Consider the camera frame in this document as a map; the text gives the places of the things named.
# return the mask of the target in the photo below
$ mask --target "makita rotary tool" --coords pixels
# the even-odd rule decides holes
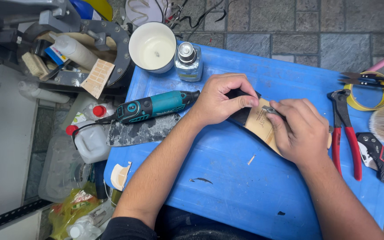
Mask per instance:
[[[170,91],[126,102],[119,105],[113,115],[99,119],[96,123],[112,120],[118,120],[120,123],[135,123],[151,117],[178,112],[183,110],[186,105],[196,101],[199,94],[200,91]]]

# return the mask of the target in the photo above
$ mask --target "masking tape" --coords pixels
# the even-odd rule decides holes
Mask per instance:
[[[363,72],[361,74],[376,74],[376,76],[379,76],[379,77],[384,77],[383,74],[381,73],[378,73],[378,72]],[[369,108],[369,107],[366,107],[362,104],[360,104],[354,97],[353,93],[352,93],[352,84],[345,84],[345,86],[343,87],[344,89],[349,89],[351,91],[351,95],[349,95],[349,97],[347,97],[346,101],[347,103],[359,110],[359,111],[373,111],[373,110],[378,110],[378,109],[381,109],[384,107],[384,88],[382,88],[382,91],[383,91],[383,95],[381,97],[381,101],[375,106],[375,107],[372,107],[372,108]]]

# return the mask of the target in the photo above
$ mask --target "sleeve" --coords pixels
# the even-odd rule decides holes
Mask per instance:
[[[126,216],[111,219],[101,240],[156,240],[157,234],[142,221]]]

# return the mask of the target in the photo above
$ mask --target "glass bottle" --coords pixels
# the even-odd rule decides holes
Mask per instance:
[[[202,76],[201,48],[189,42],[183,42],[176,50],[174,67],[181,80],[197,82]]]

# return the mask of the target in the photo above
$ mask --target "blue workbench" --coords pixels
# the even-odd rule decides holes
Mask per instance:
[[[171,90],[201,90],[212,74],[245,73],[267,100],[308,98],[333,125],[327,93],[343,88],[338,72],[201,46],[204,73],[200,82],[179,80],[174,68],[165,74],[135,69],[126,101]],[[354,88],[360,103],[375,106],[381,90]],[[349,107],[356,132],[368,132],[371,112]],[[159,142],[113,147],[104,179],[116,164],[132,162],[128,180]],[[250,165],[247,162],[256,155]],[[343,178],[380,227],[384,224],[384,184],[376,171],[362,165],[362,181],[353,177],[352,155],[342,131]],[[190,182],[190,178],[205,178]],[[296,166],[243,129],[224,121],[205,127],[196,137],[166,204],[273,239],[321,239],[308,188]]]

